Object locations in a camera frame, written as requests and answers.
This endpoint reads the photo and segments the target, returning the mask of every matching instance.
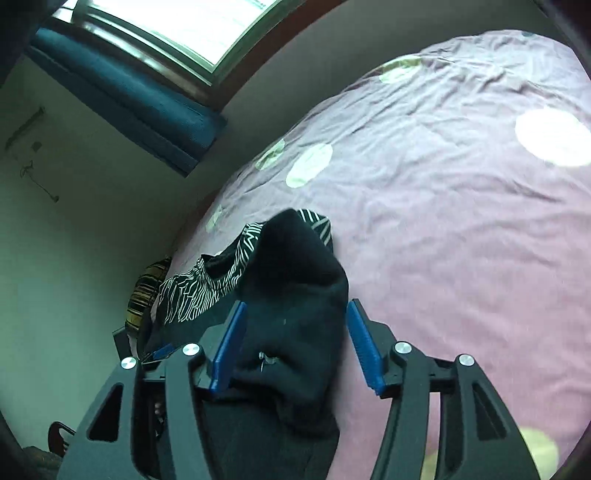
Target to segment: bed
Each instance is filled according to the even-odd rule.
[[[591,419],[591,81],[525,31],[454,38],[381,65],[237,172],[168,276],[289,208],[332,223],[368,315],[426,355],[473,354],[547,479]],[[369,478],[389,403],[350,340],[330,480]],[[424,478],[437,449],[437,402]]]

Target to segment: screw head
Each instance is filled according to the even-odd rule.
[[[396,345],[394,345],[394,350],[396,350],[398,353],[404,354],[412,352],[413,347],[408,342],[398,342]]]
[[[467,353],[460,355],[459,361],[464,367],[471,367],[475,363],[474,357]]]
[[[183,353],[187,356],[197,355],[201,351],[201,347],[196,343],[188,343],[183,347]]]
[[[121,361],[121,367],[125,368],[126,370],[131,370],[137,365],[137,363],[138,361],[134,357],[129,356]]]

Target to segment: window frame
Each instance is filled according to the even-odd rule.
[[[212,63],[198,52],[167,38],[162,34],[148,32],[111,12],[92,6],[92,0],[78,0],[73,10],[74,23],[89,22],[111,33],[124,36],[132,44],[143,43],[155,48],[176,62],[186,65],[208,86],[218,85],[244,58],[244,55],[273,29],[281,20],[298,8],[304,0],[275,0],[271,7],[250,25],[217,63]]]
[[[234,42],[213,69],[208,69],[192,51],[170,39],[94,9],[89,5],[90,0],[78,0],[73,9],[60,8],[47,26],[114,54],[120,60],[134,63],[140,70],[149,72],[188,98],[221,111],[285,44],[345,1],[276,2]]]

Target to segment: white wall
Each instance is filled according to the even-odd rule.
[[[2,149],[38,106],[19,72],[0,90]],[[43,144],[36,154],[33,141]],[[0,160],[0,409],[23,446],[47,449],[52,421],[77,426],[117,363],[111,331],[123,326],[135,280],[178,224],[155,193],[135,197],[141,182],[107,183],[97,169],[109,146],[97,149],[95,164],[48,112]],[[58,203],[20,178],[32,158]]]
[[[376,65],[502,28],[557,37],[530,0],[348,0],[232,99],[228,128],[187,179],[24,59],[0,90],[0,147],[39,105],[47,114],[0,160],[0,409],[18,440],[46,447],[51,421],[77,426],[115,365],[111,331],[135,280],[199,199]],[[31,158],[57,204],[19,178]]]

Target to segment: striped fabric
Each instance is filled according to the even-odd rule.
[[[151,264],[136,282],[125,316],[125,329],[131,336],[137,336],[144,312],[154,303],[158,289],[170,268],[171,260],[171,257],[166,257]]]
[[[332,251],[329,219],[307,209],[297,212]],[[233,263],[221,277],[212,278],[207,273],[206,260],[201,256],[191,270],[181,275],[174,275],[162,283],[158,308],[162,307],[165,310],[164,324],[194,320],[232,291],[242,276],[250,256],[255,251],[256,242],[264,225],[264,223],[249,223],[243,228],[236,244]],[[228,249],[221,253],[221,255],[226,254],[228,254]]]

